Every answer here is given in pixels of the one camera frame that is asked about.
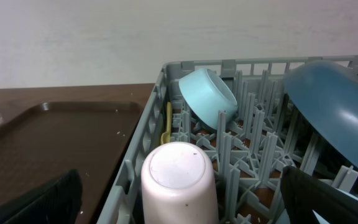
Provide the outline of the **yellow plastic spoon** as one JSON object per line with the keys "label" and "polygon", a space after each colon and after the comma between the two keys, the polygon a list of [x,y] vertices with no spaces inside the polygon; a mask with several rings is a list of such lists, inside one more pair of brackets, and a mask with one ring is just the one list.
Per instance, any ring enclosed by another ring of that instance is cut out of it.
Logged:
{"label": "yellow plastic spoon", "polygon": [[160,144],[169,143],[171,140],[171,130],[172,130],[172,104],[167,102],[167,115],[166,115],[166,130],[162,133],[160,137]]}

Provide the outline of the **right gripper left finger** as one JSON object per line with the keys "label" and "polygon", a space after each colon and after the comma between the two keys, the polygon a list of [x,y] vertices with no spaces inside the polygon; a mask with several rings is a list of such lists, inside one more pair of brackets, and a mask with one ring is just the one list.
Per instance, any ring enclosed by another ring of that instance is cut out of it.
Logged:
{"label": "right gripper left finger", "polygon": [[82,204],[83,185],[76,169],[49,180],[0,206],[0,224],[74,223]]}

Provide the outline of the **light blue cup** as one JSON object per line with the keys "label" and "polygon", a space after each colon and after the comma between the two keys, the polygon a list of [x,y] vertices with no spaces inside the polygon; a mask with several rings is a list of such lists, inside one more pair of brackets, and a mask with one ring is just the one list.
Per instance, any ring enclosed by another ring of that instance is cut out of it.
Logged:
{"label": "light blue cup", "polygon": [[[338,191],[344,193],[345,195],[356,199],[358,201],[358,197],[345,192],[341,189],[337,189]],[[327,222],[322,216],[320,216],[318,213],[314,212],[315,217],[317,218],[317,221],[319,222],[319,224],[330,224],[329,222]],[[277,221],[275,222],[276,224],[290,224],[290,218],[288,216],[287,210],[284,209],[284,211],[282,212],[282,214],[279,216],[279,218],[277,219]]]}

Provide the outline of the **dark blue plate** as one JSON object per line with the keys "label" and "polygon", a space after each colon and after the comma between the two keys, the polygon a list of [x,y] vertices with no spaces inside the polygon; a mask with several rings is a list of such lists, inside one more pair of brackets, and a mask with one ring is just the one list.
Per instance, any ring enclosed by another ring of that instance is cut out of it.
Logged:
{"label": "dark blue plate", "polygon": [[338,63],[315,60],[290,71],[283,82],[301,114],[358,168],[358,75]]}

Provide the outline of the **light blue bowl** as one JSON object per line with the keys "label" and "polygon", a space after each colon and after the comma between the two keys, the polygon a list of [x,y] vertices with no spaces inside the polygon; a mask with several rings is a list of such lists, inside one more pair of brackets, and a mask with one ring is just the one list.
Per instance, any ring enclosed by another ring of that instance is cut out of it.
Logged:
{"label": "light blue bowl", "polygon": [[238,110],[232,91],[210,69],[191,72],[179,79],[178,86],[187,105],[211,129],[218,128],[220,111],[226,113],[226,122],[229,122]]}

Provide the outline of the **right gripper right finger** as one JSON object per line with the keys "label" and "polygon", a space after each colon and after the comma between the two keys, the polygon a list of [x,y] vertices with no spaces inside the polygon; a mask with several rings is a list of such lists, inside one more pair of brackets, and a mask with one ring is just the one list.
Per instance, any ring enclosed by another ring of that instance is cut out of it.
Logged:
{"label": "right gripper right finger", "polygon": [[282,171],[280,191],[290,223],[358,223],[358,201],[296,167]]}

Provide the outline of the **pink cup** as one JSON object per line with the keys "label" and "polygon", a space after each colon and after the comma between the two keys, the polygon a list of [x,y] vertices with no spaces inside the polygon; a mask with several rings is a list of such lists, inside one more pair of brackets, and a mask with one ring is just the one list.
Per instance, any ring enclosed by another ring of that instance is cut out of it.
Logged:
{"label": "pink cup", "polygon": [[219,223],[213,165],[194,144],[154,149],[142,165],[141,190],[145,224]]}

